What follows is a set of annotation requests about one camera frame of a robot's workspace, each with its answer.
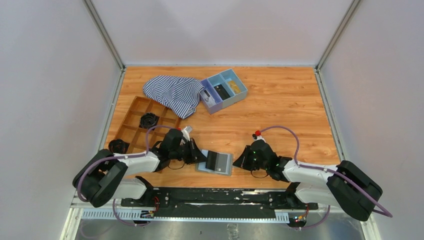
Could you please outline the black card in box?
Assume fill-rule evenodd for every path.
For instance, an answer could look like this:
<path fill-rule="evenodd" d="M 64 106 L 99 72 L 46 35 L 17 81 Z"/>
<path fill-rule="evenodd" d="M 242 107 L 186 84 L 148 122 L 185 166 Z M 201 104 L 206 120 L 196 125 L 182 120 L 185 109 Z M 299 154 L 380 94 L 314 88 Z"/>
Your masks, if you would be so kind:
<path fill-rule="evenodd" d="M 214 89 L 223 101 L 231 97 L 222 84 L 214 86 Z"/>

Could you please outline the grey card holder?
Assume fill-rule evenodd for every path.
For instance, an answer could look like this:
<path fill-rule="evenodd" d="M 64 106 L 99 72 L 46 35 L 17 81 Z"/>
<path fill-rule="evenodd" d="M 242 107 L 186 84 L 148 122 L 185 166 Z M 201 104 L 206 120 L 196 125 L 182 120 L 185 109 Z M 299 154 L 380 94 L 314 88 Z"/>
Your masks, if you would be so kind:
<path fill-rule="evenodd" d="M 195 171 L 222 176 L 232 175 L 233 155 L 230 153 L 215 152 L 202 149 L 201 153 L 206 157 L 206 162 L 195 165 Z"/>

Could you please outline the black ribbed round part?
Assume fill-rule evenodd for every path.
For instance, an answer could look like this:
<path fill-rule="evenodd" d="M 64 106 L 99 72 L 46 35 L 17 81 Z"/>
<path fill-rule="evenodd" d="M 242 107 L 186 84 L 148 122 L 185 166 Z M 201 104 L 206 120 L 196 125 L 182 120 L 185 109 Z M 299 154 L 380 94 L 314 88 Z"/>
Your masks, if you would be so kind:
<path fill-rule="evenodd" d="M 147 112 L 143 116 L 140 117 L 139 127 L 142 129 L 150 129 L 156 126 L 159 122 L 159 116 L 152 112 Z"/>

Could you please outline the wooden compartment tray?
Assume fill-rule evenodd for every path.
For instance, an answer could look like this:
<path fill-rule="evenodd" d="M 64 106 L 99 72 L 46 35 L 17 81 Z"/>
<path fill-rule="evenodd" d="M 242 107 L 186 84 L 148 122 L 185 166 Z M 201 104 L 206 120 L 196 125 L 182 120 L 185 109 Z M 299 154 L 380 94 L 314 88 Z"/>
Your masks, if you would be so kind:
<path fill-rule="evenodd" d="M 159 116 L 156 126 L 150 129 L 139 127 L 140 118 L 145 113 L 154 113 Z M 120 119 L 119 127 L 114 132 L 113 138 L 106 141 L 105 148 L 108 149 L 110 141 L 122 139 L 129 143 L 126 154 L 139 154 L 147 147 L 153 147 L 164 139 L 170 127 L 179 128 L 182 120 L 168 107 L 142 96 L 136 96 L 133 99 L 126 114 Z"/>

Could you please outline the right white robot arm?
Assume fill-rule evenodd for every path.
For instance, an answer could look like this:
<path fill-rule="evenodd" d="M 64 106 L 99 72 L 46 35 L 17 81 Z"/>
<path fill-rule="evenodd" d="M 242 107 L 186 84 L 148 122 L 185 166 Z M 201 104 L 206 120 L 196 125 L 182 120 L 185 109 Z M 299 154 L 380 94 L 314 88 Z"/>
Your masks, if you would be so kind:
<path fill-rule="evenodd" d="M 289 183 L 288 202 L 317 203 L 342 209 L 347 215 L 367 221 L 383 189 L 353 162 L 318 165 L 277 155 L 262 137 L 246 145 L 233 166 L 252 172 L 264 170 L 275 181 Z"/>

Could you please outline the silver card in box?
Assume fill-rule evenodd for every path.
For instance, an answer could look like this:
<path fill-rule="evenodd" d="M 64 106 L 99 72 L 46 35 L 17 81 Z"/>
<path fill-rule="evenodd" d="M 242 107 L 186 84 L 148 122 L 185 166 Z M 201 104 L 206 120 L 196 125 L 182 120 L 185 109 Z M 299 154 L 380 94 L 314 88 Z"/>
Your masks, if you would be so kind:
<path fill-rule="evenodd" d="M 211 95 L 211 93 L 207 89 L 204 89 L 201 92 L 201 96 L 203 97 L 203 99 L 206 102 L 206 105 L 208 107 L 212 107 L 212 106 L 216 105 L 216 101 L 215 101 L 214 97 Z"/>

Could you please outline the blue three-compartment box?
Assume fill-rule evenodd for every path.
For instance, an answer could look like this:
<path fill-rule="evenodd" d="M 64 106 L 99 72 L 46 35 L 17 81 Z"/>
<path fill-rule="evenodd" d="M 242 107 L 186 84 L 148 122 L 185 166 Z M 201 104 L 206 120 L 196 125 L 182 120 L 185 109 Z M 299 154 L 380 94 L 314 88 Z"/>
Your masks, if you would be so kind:
<path fill-rule="evenodd" d="M 209 114 L 214 114 L 247 97 L 248 89 L 232 68 L 200 81 L 204 89 L 200 92 Z"/>

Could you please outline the striped blue white cloth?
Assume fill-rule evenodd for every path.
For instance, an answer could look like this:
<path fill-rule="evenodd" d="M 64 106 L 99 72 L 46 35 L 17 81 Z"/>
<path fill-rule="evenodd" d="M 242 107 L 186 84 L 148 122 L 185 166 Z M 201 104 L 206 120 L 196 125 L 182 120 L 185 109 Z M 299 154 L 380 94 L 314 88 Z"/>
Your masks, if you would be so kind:
<path fill-rule="evenodd" d="M 171 75 L 153 77 L 142 87 L 147 98 L 171 109 L 181 119 L 196 112 L 200 93 L 204 89 L 199 79 Z"/>

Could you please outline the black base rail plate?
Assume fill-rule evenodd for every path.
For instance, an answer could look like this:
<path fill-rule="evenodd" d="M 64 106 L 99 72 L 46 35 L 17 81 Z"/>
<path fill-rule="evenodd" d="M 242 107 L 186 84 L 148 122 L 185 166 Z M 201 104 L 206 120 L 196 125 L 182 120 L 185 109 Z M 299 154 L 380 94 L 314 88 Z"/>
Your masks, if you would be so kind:
<path fill-rule="evenodd" d="M 141 199 L 124 198 L 120 207 L 154 208 L 157 217 L 272 219 L 276 211 L 317 210 L 317 203 L 291 203 L 282 189 L 155 187 Z"/>

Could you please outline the gold card in box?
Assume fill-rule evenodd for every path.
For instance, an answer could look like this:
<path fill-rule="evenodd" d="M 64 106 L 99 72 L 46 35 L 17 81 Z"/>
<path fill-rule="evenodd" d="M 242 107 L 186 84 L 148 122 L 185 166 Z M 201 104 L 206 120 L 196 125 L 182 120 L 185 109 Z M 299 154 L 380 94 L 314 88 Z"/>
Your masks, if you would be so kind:
<path fill-rule="evenodd" d="M 229 85 L 229 87 L 231 88 L 231 90 L 234 92 L 235 95 L 241 93 L 240 88 L 238 87 L 237 83 L 234 80 L 228 81 L 227 84 Z"/>

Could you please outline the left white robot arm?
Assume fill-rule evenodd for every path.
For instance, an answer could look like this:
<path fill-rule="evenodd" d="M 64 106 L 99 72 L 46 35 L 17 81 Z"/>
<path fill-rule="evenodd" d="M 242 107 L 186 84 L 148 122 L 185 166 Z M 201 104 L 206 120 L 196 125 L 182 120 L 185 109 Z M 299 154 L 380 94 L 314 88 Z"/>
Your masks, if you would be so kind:
<path fill-rule="evenodd" d="M 102 149 L 76 174 L 72 181 L 78 198 L 99 208 L 110 200 L 128 199 L 142 204 L 159 203 L 154 187 L 140 173 L 156 173 L 172 160 L 186 165 L 208 158 L 190 137 L 192 128 L 169 128 L 163 140 L 141 153 L 114 153 Z"/>

